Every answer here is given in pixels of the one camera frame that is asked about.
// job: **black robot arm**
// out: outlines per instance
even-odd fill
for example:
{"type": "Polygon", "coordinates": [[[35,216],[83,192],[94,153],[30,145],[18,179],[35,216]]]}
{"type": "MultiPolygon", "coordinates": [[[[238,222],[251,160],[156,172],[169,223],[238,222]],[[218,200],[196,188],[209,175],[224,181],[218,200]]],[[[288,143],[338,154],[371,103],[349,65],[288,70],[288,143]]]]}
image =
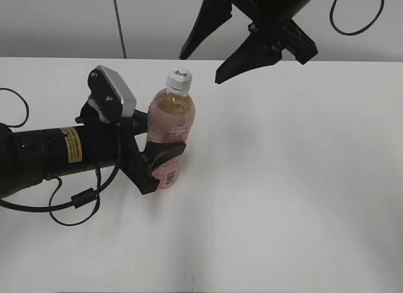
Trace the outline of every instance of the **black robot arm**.
{"type": "Polygon", "coordinates": [[[216,83],[255,68],[270,66],[281,60],[284,49],[302,64],[317,54],[315,42],[292,20],[311,0],[203,0],[199,15],[181,59],[193,51],[218,27],[231,18],[232,5],[252,23],[250,36],[217,70],[216,83]]]}
{"type": "Polygon", "coordinates": [[[0,198],[50,178],[114,166],[119,149],[118,167],[141,193],[157,190],[152,171],[182,154],[185,143],[149,142],[140,152],[135,136],[147,132],[147,114],[135,109],[136,100],[123,79],[98,66],[88,85],[91,96],[76,118],[83,125],[13,133],[0,124],[0,198]]]}

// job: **pink bottle label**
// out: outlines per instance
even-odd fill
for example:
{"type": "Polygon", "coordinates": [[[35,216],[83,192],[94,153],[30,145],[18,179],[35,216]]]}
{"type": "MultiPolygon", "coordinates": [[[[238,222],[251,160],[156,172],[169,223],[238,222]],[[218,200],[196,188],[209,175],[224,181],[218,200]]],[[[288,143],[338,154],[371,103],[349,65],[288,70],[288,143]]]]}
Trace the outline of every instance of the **pink bottle label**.
{"type": "MultiPolygon", "coordinates": [[[[149,107],[147,141],[156,143],[186,142],[195,120],[195,111],[173,115],[162,111],[155,101],[149,107]]],[[[156,169],[152,175],[160,180],[158,188],[167,188],[178,177],[181,158],[174,158],[156,169]]]]}

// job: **table surface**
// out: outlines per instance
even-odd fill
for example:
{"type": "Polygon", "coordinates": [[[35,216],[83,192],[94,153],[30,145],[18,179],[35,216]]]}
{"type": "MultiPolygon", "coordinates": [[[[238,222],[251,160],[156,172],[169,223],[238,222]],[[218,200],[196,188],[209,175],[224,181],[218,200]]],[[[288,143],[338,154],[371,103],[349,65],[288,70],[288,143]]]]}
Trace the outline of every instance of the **table surface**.
{"type": "MultiPolygon", "coordinates": [[[[0,86],[30,104],[23,130],[66,127],[98,64],[141,110],[168,70],[191,69],[181,176],[141,196],[119,173],[78,227],[0,210],[1,292],[403,292],[403,64],[282,62],[219,86],[213,61],[0,59],[0,86]]],[[[21,120],[18,99],[0,97],[0,121],[21,120]]],[[[54,201],[94,183],[66,176],[54,201]]],[[[45,205],[55,184],[8,200],[45,205]]]]}

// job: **bottle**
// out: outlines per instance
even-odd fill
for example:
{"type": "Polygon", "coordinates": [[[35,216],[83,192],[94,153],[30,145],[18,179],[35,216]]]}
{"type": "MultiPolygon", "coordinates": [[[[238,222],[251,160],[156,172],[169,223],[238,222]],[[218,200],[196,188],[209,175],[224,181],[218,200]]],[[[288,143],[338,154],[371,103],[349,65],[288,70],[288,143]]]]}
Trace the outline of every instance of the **bottle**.
{"type": "MultiPolygon", "coordinates": [[[[186,142],[195,120],[195,105],[189,95],[192,80],[187,69],[171,71],[166,88],[152,100],[148,113],[147,141],[186,142]]],[[[178,178],[181,157],[176,157],[153,172],[160,180],[159,189],[170,187],[178,178]]]]}

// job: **white wall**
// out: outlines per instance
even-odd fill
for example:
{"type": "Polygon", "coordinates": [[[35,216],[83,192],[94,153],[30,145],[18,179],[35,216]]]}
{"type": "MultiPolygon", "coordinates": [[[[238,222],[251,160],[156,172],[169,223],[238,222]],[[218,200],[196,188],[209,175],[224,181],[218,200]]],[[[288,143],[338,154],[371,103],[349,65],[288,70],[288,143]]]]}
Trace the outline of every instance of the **white wall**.
{"type": "MultiPolygon", "coordinates": [[[[177,59],[202,0],[118,0],[128,56],[177,59]]],[[[332,0],[313,0],[297,23],[316,41],[317,60],[403,61],[403,0],[387,0],[378,23],[364,35],[332,30],[332,0]]],[[[340,0],[336,22],[345,30],[367,24],[379,0],[340,0]]],[[[112,0],[0,0],[0,56],[122,56],[112,0]]],[[[192,59],[226,59],[247,37],[250,21],[237,10],[193,54],[192,59]]]]}

